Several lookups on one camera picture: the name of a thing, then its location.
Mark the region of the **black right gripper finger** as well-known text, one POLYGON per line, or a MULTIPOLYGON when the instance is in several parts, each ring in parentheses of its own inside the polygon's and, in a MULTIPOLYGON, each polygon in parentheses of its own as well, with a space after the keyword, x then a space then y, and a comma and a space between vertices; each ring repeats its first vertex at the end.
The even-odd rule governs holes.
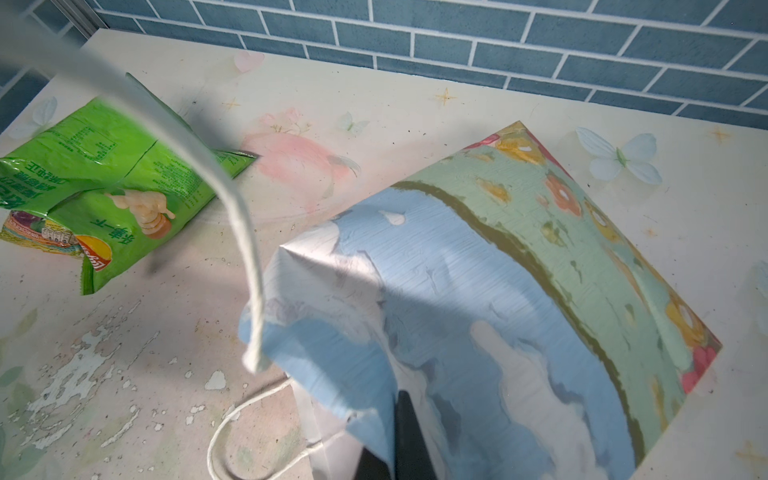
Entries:
POLYGON ((436 480, 437 475, 410 395, 398 392, 395 404, 395 478, 436 480))

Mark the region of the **floral paper gift bag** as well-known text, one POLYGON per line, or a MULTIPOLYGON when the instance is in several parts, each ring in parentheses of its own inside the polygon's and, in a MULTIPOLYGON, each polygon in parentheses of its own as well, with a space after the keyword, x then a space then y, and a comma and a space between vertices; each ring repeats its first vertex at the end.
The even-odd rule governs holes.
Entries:
POLYGON ((387 467, 627 479, 716 336, 521 122, 281 245, 262 352, 387 467))

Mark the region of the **orange Fox's fruits candy bag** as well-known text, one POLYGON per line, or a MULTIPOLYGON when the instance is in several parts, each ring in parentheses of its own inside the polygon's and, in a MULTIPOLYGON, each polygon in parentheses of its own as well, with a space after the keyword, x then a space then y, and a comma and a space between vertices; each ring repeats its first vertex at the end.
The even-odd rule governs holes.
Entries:
POLYGON ((82 248, 75 235, 44 217, 11 211, 1 229, 3 241, 47 253, 79 257, 82 248))

